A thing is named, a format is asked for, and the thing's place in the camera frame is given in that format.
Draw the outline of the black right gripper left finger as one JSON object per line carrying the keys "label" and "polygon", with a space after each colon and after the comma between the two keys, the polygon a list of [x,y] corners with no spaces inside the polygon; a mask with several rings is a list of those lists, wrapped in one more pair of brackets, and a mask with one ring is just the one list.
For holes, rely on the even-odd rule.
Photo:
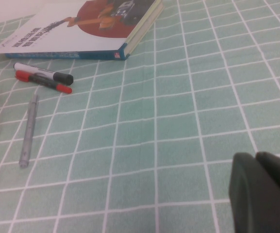
{"label": "black right gripper left finger", "polygon": [[280,233],[280,187],[256,155],[234,155],[229,198],[235,232]]}

